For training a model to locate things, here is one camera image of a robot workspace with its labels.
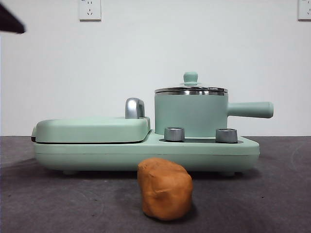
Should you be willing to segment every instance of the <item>mint green pot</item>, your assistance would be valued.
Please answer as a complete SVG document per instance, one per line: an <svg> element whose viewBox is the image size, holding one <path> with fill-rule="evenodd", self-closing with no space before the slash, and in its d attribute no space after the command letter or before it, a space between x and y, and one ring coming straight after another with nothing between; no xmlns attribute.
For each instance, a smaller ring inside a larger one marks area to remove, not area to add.
<svg viewBox="0 0 311 233"><path fill-rule="evenodd" d="M200 86L195 72L186 72L184 81L155 91L155 133L182 127L185 137L213 137L216 129L227 128L228 116L273 116L271 102L228 103L226 89Z"/></svg>

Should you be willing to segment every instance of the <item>metal knob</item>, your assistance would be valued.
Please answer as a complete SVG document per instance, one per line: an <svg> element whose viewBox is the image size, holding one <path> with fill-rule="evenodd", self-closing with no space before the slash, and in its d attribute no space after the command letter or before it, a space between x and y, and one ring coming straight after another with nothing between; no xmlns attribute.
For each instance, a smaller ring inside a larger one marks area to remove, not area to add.
<svg viewBox="0 0 311 233"><path fill-rule="evenodd" d="M236 129L216 129L216 142L237 143L238 134Z"/></svg>
<svg viewBox="0 0 311 233"><path fill-rule="evenodd" d="M179 127L168 127L164 130L164 140L170 142L182 142L185 140L185 130Z"/></svg>

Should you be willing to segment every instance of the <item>wall outlet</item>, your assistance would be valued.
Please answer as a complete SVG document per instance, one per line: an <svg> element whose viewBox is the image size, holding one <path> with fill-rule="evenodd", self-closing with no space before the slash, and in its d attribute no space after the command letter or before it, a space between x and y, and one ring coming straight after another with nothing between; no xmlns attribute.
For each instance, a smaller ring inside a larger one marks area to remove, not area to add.
<svg viewBox="0 0 311 233"><path fill-rule="evenodd" d="M298 20L311 20L311 0L298 0Z"/></svg>
<svg viewBox="0 0 311 233"><path fill-rule="evenodd" d="M79 0L80 21L102 20L102 0Z"/></svg>

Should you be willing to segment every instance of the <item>pot handle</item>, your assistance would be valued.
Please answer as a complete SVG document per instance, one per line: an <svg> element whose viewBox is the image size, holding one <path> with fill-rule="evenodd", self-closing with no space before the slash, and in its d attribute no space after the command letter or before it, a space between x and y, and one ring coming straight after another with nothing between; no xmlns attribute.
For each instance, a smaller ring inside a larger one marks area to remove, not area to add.
<svg viewBox="0 0 311 233"><path fill-rule="evenodd" d="M271 102L229 103L228 116L271 118L273 104Z"/></svg>

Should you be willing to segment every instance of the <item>play dough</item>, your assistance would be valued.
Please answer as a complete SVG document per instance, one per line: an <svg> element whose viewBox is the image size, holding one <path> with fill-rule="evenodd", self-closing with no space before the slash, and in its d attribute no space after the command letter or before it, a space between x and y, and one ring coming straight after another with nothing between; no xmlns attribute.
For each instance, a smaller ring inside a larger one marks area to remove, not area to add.
<svg viewBox="0 0 311 233"><path fill-rule="evenodd" d="M138 165L142 210L160 220L184 216L191 208L192 178L179 164L161 158Z"/></svg>

